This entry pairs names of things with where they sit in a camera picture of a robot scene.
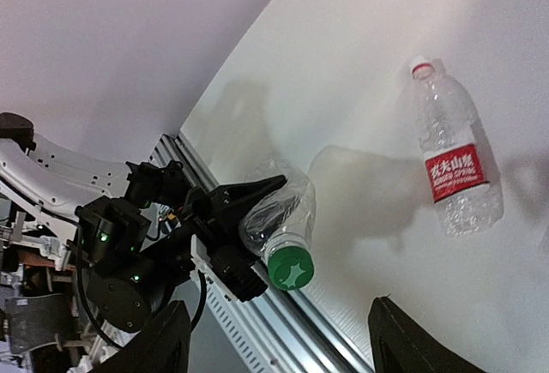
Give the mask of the green bottle cap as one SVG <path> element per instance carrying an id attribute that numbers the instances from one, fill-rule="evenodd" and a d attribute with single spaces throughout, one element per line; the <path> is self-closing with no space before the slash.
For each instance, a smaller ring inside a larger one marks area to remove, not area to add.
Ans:
<path id="1" fill-rule="evenodd" d="M 308 285 L 315 273 L 314 262 L 308 249 L 284 246 L 275 250 L 267 260 L 268 276 L 282 291 L 293 291 Z"/>

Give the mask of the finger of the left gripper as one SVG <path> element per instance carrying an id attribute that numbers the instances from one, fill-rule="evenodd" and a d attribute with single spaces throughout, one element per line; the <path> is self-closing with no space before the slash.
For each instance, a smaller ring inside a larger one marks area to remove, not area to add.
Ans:
<path id="1" fill-rule="evenodd" d="M 214 190 L 214 218 L 224 227 L 234 227 L 262 199 L 287 183 L 284 175 L 255 182 L 221 185 Z"/>

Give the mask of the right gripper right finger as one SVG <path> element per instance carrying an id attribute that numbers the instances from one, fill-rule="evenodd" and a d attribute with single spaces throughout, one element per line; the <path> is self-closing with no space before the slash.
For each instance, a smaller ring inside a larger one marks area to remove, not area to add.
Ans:
<path id="1" fill-rule="evenodd" d="M 376 372 L 482 371 L 435 340 L 389 297 L 373 300 L 368 327 Z"/>

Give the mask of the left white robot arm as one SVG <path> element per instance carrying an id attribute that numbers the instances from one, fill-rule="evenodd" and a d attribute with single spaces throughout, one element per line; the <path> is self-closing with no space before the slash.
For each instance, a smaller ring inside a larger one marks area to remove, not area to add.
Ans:
<path id="1" fill-rule="evenodd" d="M 238 228 L 287 182 L 282 175 L 213 187 L 184 159 L 106 162 L 37 134 L 23 116 L 1 116 L 1 191 L 53 233 L 61 257 L 89 268 L 79 285 L 85 307 L 128 333 L 142 330 L 193 272 L 232 300 L 261 296 Z"/>

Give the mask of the red label water bottle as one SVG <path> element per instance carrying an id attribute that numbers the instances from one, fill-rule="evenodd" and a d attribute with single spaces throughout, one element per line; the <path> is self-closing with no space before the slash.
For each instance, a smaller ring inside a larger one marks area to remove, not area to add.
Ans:
<path id="1" fill-rule="evenodd" d="M 490 229 L 504 214 L 498 169 L 468 90 L 439 60 L 409 64 L 419 148 L 444 233 L 464 237 Z"/>

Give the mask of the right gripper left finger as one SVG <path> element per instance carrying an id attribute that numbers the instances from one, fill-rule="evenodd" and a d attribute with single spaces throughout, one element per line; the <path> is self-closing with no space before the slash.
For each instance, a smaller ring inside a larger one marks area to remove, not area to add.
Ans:
<path id="1" fill-rule="evenodd" d="M 185 373 L 189 366 L 190 316 L 184 301 L 169 303 L 130 343 L 93 373 Z"/>

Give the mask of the aluminium front rail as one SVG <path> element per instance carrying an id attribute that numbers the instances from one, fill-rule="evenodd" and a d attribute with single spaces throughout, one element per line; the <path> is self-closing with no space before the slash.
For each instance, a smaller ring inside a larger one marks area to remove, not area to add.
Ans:
<path id="1" fill-rule="evenodd" d="M 372 372 L 373 362 L 302 292 L 267 291 L 246 303 L 208 287 L 207 304 L 252 372 Z"/>

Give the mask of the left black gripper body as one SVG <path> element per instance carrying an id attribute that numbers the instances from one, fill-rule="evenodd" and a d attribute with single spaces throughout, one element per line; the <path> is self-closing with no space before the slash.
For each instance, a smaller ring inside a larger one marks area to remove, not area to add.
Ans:
<path id="1" fill-rule="evenodd" d="M 241 240 L 238 230 L 240 222 L 234 227 L 224 227 L 214 218 L 214 190 L 208 193 L 200 187 L 191 189 L 184 204 L 175 207 L 174 213 L 181 227 L 188 230 L 191 237 L 197 235 L 210 256 L 221 246 L 235 246 L 253 269 L 258 257 Z"/>

